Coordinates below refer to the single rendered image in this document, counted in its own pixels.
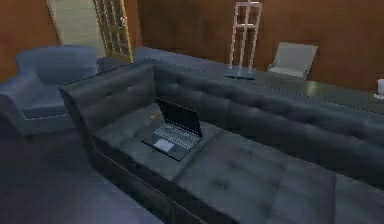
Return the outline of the pale metal floor stand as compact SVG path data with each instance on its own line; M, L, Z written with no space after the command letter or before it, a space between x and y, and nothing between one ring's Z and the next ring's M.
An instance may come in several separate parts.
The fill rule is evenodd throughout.
M225 77L254 80L253 68L263 3L256 0L237 1L234 4L229 72Z

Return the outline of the yellow framed glass door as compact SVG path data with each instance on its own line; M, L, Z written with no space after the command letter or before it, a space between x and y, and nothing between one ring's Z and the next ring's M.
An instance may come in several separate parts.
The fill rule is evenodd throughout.
M93 0L106 55L133 63L124 0Z

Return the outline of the dark grey tufted sofa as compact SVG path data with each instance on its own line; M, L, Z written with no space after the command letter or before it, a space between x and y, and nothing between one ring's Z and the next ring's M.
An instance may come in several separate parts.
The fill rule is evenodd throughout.
M155 60L60 89L92 166L165 224L384 224L384 116ZM181 160L141 142L194 110Z

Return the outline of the black open laptop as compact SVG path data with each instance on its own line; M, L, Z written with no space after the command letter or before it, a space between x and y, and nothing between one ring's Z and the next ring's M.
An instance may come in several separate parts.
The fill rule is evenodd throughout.
M164 123L142 143L176 161L181 161L203 138L200 120L194 110L156 98Z

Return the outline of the small white object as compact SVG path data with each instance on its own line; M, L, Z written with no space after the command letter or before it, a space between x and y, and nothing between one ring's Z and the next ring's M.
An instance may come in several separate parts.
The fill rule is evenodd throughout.
M384 100L384 79L377 80L377 92L374 97L379 100Z

